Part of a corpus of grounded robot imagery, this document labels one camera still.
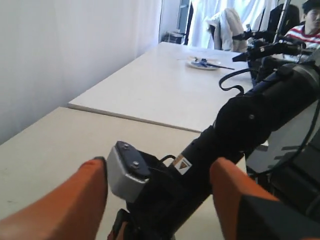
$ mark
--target man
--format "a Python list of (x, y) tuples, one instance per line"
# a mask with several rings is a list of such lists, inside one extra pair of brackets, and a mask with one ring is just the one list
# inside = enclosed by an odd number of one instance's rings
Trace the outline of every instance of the man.
[(286, 37), (305, 42), (307, 49), (320, 48), (320, 0), (308, 0), (302, 5), (305, 24), (290, 29)]

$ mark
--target white table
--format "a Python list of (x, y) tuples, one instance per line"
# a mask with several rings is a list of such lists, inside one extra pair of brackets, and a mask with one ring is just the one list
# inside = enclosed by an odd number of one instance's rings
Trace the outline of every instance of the white table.
[[(53, 190), (95, 156), (107, 156), (118, 140), (158, 158), (178, 155), (198, 133), (58, 108), (0, 146), (0, 219)], [(245, 171), (245, 162), (238, 166)], [(109, 193), (97, 239), (107, 239), (124, 201)], [(222, 240), (210, 197), (176, 234), (179, 240)]]
[[(233, 72), (199, 70), (186, 66), (189, 56), (215, 59), (236, 70), (246, 62), (232, 62), (238, 53), (162, 42), (69, 103), (70, 108), (178, 129), (201, 132), (216, 119), (220, 108), (238, 90), (222, 91), (219, 80)], [(224, 86), (242, 85), (249, 73), (235, 76)]]

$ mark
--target white jacket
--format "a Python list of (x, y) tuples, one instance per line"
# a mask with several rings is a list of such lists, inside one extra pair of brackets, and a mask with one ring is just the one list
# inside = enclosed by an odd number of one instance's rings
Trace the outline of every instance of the white jacket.
[(226, 8), (207, 19), (206, 22), (215, 27), (214, 49), (238, 53), (247, 51), (247, 42), (245, 40), (232, 39), (233, 36), (244, 32), (239, 14), (234, 8)]

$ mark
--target cable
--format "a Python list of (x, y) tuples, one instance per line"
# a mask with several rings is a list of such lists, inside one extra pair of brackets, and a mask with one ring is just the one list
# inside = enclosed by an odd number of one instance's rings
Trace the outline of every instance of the cable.
[(253, 174), (253, 175), (251, 175), (251, 177), (255, 179), (261, 175), (270, 174), (273, 171), (280, 169), (280, 168), (284, 168), (284, 167), (288, 166), (290, 163), (292, 163), (296, 159), (296, 157), (298, 157), (302, 153), (303, 149), (307, 146), (307, 144), (310, 140), (310, 137), (315, 130), (315, 127), (316, 127), (316, 124), (318, 121), (318, 117), (319, 117), (319, 112), (320, 112), (320, 99), (318, 100), (318, 103), (317, 103), (317, 106), (316, 106), (316, 109), (314, 112), (314, 116), (311, 121), (309, 131), (307, 132), (307, 134), (306, 134), (305, 138), (303, 139), (301, 145), (299, 146), (298, 150), (287, 161), (285, 161), (284, 163), (282, 163), (280, 165), (273, 167), (272, 169)]
[(160, 159), (160, 162), (163, 163), (163, 162), (164, 162), (165, 160), (167, 160), (167, 159), (176, 159), (176, 157), (173, 156), (173, 155), (167, 155), (167, 156), (161, 158), (161, 159)]
[(248, 72), (258, 72), (256, 69), (254, 68), (246, 68), (246, 69), (242, 69), (242, 70), (239, 70), (239, 71), (234, 71), (228, 75), (225, 75), (223, 78), (220, 79), (219, 81), (219, 87), (227, 92), (227, 91), (230, 91), (231, 89), (238, 89), (240, 91), (240, 95), (244, 95), (245, 94), (245, 90), (242, 86), (240, 85), (235, 85), (235, 86), (232, 86), (232, 87), (222, 87), (222, 84), (228, 80), (229, 78), (232, 78), (234, 76), (237, 76), (237, 75), (240, 75), (240, 74), (244, 74), (244, 73), (248, 73)]

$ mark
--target yellow warning sticker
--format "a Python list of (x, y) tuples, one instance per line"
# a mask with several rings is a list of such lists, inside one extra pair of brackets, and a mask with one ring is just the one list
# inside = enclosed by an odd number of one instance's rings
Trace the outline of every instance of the yellow warning sticker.
[(172, 164), (178, 170), (181, 175), (186, 174), (188, 170), (192, 167), (192, 164), (182, 155), (179, 155)]

